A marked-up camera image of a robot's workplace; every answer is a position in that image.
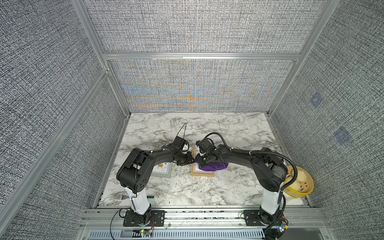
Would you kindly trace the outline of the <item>purple cloth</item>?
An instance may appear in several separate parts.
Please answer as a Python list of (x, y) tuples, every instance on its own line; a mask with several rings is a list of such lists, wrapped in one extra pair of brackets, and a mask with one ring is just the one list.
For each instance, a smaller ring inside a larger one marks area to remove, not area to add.
[(206, 172), (215, 172), (224, 170), (229, 166), (229, 163), (209, 163), (206, 164), (203, 162), (202, 158), (199, 158), (199, 156), (195, 157), (195, 163), (198, 164), (199, 169)]

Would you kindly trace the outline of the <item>light wooden picture frame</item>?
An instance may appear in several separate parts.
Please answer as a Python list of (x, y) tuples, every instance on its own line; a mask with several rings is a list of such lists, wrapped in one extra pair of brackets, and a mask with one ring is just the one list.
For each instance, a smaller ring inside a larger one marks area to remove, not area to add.
[[(194, 159), (199, 154), (199, 149), (197, 147), (192, 148), (192, 156)], [(215, 173), (210, 171), (203, 171), (199, 168), (197, 160), (191, 165), (191, 175), (199, 177), (214, 177)]]

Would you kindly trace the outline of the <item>grey green picture frame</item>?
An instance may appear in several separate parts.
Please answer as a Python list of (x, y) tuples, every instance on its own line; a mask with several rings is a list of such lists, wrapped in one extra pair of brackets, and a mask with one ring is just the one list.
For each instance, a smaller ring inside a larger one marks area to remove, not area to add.
[(173, 163), (162, 163), (155, 165), (151, 173), (152, 177), (170, 178)]

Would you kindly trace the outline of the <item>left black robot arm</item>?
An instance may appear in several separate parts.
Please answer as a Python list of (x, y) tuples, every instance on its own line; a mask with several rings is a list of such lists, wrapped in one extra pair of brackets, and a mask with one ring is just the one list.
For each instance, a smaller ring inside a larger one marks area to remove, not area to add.
[(139, 226), (150, 223), (152, 206), (147, 198), (146, 186), (154, 166), (173, 162), (179, 166), (190, 165), (194, 158), (190, 151), (172, 145), (157, 150), (135, 148), (118, 170), (116, 179), (131, 201), (128, 216)]

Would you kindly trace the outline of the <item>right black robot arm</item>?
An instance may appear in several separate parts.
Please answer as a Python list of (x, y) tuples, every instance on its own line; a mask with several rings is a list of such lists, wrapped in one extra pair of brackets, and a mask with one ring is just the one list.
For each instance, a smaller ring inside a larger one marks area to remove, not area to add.
[(286, 182), (288, 167), (285, 156), (268, 148), (245, 151), (230, 148), (226, 144), (215, 146), (209, 138), (196, 142), (199, 153), (196, 162), (200, 170), (219, 171), (230, 163), (253, 169), (257, 180), (264, 188), (259, 219), (265, 226), (274, 225), (283, 215), (283, 191), (291, 182)]

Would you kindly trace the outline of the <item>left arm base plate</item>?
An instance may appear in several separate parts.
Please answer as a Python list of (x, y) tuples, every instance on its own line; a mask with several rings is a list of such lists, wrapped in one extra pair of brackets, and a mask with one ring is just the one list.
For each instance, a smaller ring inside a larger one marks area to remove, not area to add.
[(130, 210), (125, 213), (124, 227), (163, 227), (165, 221), (165, 211), (147, 211), (144, 215), (139, 215)]

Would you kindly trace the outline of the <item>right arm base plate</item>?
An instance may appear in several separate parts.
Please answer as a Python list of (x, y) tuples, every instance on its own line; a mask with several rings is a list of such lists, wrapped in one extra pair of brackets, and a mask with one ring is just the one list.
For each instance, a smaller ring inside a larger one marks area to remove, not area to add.
[(243, 219), (246, 221), (247, 226), (269, 226), (275, 221), (275, 225), (279, 225), (282, 221), (285, 221), (284, 215), (281, 215), (278, 219), (282, 211), (278, 210), (274, 215), (268, 214), (266, 211), (262, 209), (254, 209), (254, 210), (244, 210), (243, 211)]

